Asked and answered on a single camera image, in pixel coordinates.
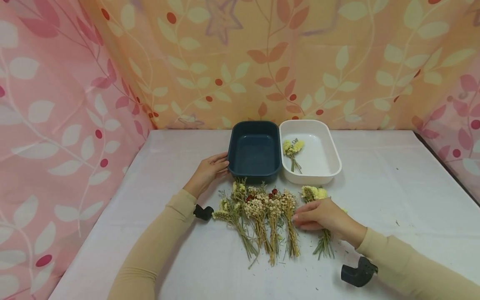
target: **orange curtain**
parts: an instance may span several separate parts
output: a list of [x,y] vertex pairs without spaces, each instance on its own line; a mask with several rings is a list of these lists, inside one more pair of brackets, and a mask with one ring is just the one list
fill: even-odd
[[412,129],[480,48],[474,0],[81,0],[158,128]]

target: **dark blue plastic tray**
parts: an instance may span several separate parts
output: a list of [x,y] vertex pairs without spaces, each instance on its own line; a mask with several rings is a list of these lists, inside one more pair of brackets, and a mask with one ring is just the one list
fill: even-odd
[[248,184],[275,181],[282,166],[278,126],[269,121],[244,121],[233,127],[228,149],[229,171]]

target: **dried flower bundle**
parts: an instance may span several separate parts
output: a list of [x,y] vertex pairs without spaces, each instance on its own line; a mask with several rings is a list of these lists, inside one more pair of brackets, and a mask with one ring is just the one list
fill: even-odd
[[292,160],[292,167],[291,171],[295,172],[295,169],[298,169],[298,171],[301,174],[301,167],[298,164],[297,160],[295,159],[295,155],[302,150],[304,146],[303,141],[299,141],[298,139],[293,140],[292,142],[289,140],[285,140],[283,142],[283,152],[286,156],[288,156]]
[[[324,199],[327,197],[327,191],[322,188],[316,188],[313,186],[303,186],[301,188],[301,196],[305,203]],[[335,258],[335,254],[332,248],[332,232],[328,229],[322,229],[322,233],[318,239],[317,248],[313,251],[314,255],[318,254],[318,259],[323,254],[324,257]]]
[[[277,189],[266,191],[266,186],[246,186],[245,180],[236,180],[233,183],[230,197],[222,194],[220,209],[213,213],[214,219],[227,221],[233,225],[242,237],[248,258],[258,257],[262,247],[270,256],[270,264],[276,264],[280,252],[278,229],[287,225],[287,250],[290,257],[300,255],[298,235],[291,222],[291,217],[297,206],[295,196],[287,190],[279,193]],[[253,236],[248,236],[249,228],[253,228]]]

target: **woman's left hand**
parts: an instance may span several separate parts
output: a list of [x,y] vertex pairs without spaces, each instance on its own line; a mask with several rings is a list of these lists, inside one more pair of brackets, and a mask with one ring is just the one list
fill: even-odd
[[228,174],[228,164],[226,152],[202,160],[183,189],[198,199],[214,179]]

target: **white table surface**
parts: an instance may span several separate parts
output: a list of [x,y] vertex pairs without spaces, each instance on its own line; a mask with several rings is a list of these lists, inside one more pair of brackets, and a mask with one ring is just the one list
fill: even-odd
[[[421,253],[480,284],[480,209],[412,132],[333,131],[342,172],[325,186],[366,226],[395,234]],[[149,223],[201,159],[227,151],[230,131],[152,131],[122,186],[95,224],[51,300],[106,299],[123,260]],[[218,207],[217,190],[201,204]],[[280,176],[276,186],[300,186]],[[404,299],[376,278],[363,288],[340,279],[359,256],[344,242],[336,258],[317,260],[317,236],[300,233],[301,256],[270,267],[263,253],[249,262],[236,232],[223,222],[195,223],[159,276],[159,299]]]

